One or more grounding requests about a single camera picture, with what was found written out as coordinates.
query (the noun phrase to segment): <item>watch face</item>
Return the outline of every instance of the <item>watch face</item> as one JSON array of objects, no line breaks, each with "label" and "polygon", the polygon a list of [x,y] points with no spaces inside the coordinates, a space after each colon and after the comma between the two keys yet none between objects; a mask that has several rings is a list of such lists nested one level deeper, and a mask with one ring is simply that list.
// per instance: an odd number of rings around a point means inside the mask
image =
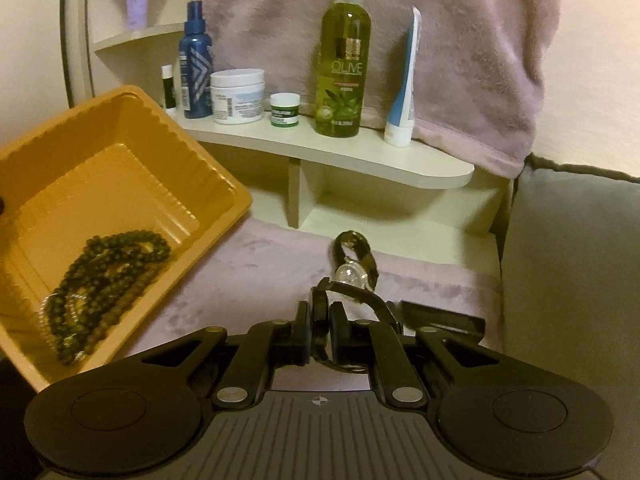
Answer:
[{"label": "watch face", "polygon": [[335,269],[334,280],[336,282],[347,283],[348,285],[357,286],[364,290],[371,290],[369,285],[369,275],[364,267],[358,262],[349,262],[342,264]]}]

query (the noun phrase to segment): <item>ribbed surface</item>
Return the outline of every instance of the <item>ribbed surface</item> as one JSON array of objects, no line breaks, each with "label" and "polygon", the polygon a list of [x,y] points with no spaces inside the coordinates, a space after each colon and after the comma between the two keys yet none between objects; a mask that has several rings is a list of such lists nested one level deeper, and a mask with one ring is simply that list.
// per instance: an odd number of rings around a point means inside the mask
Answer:
[{"label": "ribbed surface", "polygon": [[[196,446],[178,459],[134,478],[497,480],[498,477],[478,472],[455,458],[424,418],[388,410],[372,392],[268,392],[256,408],[217,416]],[[67,480],[67,477],[49,472],[42,480]],[[585,472],[572,480],[598,479]]]}]

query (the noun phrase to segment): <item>wooden shelf unit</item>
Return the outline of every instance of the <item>wooden shelf unit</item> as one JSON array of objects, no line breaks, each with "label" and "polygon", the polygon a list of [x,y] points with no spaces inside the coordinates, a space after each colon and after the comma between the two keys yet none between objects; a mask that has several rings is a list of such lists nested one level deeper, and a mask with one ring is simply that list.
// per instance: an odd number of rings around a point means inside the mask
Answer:
[{"label": "wooden shelf unit", "polygon": [[[160,67],[177,65],[188,0],[149,0],[142,31],[127,30],[126,0],[78,1],[74,19],[86,23],[78,50],[88,45],[88,54],[72,65],[84,96],[135,84],[162,102]],[[376,250],[500,276],[489,228],[505,179],[418,142],[389,146],[364,128],[353,139],[329,139],[307,118],[287,130],[268,118],[221,126],[178,111],[176,120],[251,190],[258,219],[328,237],[356,229]]]}]

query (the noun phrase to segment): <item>green bottle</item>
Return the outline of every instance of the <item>green bottle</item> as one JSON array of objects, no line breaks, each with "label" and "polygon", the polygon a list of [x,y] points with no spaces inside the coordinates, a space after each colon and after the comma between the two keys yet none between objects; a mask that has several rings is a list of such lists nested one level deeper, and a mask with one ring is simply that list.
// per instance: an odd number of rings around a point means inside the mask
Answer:
[{"label": "green bottle", "polygon": [[364,0],[335,0],[322,18],[316,131],[353,137],[360,128],[371,19]]}]

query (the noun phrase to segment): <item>white tube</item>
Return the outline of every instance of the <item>white tube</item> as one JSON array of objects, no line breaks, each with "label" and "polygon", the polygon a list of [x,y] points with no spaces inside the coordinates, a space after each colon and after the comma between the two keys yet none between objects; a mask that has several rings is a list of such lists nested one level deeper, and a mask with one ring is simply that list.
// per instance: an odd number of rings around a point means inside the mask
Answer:
[{"label": "white tube", "polygon": [[414,19],[409,29],[409,37],[406,44],[402,88],[386,118],[385,142],[394,146],[408,146],[411,143],[411,136],[414,132],[414,70],[421,29],[422,17],[420,11],[414,7]]}]

